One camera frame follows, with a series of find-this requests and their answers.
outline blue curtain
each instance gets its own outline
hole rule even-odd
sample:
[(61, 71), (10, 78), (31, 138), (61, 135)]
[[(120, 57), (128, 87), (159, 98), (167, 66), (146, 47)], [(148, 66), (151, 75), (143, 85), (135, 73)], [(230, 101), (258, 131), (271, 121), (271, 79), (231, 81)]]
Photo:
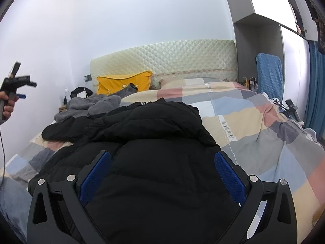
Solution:
[(310, 54), (309, 95), (305, 113), (305, 127), (316, 131), (320, 139), (325, 129), (325, 55), (317, 48), (316, 41), (308, 41)]

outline blue jeans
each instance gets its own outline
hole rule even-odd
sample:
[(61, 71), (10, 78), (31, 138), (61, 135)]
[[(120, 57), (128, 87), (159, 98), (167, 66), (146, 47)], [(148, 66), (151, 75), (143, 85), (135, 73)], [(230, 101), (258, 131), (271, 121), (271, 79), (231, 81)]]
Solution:
[(27, 242), (27, 221), (31, 195), (15, 180), (4, 177), (0, 191), (0, 212), (16, 236)]

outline quilted headboard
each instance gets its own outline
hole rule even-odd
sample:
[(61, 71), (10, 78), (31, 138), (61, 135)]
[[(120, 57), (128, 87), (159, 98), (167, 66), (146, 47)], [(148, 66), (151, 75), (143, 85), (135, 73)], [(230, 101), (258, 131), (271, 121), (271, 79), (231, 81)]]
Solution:
[(90, 62), (94, 89), (97, 76), (152, 71), (151, 89), (161, 79), (214, 77), (235, 81), (237, 51), (233, 40), (199, 39), (161, 42), (114, 52)]

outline chair backrest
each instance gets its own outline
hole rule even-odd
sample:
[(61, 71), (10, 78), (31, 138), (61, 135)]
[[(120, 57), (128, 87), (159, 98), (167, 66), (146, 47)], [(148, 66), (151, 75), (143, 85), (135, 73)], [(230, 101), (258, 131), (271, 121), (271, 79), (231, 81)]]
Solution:
[(258, 93), (267, 93), (270, 99), (283, 98), (282, 64), (279, 57), (259, 53), (256, 57)]

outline screw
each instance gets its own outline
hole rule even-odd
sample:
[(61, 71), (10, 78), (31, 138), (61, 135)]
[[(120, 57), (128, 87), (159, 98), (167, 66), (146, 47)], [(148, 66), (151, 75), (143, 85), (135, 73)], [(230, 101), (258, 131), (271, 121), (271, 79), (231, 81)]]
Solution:
[(37, 183), (38, 183), (39, 185), (42, 185), (44, 182), (45, 182), (44, 179), (39, 179)]
[(280, 183), (281, 183), (282, 185), (287, 185), (288, 182), (287, 182), (285, 179), (281, 179), (281, 180), (280, 180)]
[(68, 180), (69, 182), (72, 182), (74, 179), (76, 179), (76, 177), (75, 177), (73, 174), (71, 174), (71, 175), (69, 175), (69, 176), (67, 177), (67, 180)]
[(255, 175), (250, 176), (249, 179), (250, 179), (252, 182), (257, 182), (257, 181), (258, 181), (258, 178), (257, 178)]

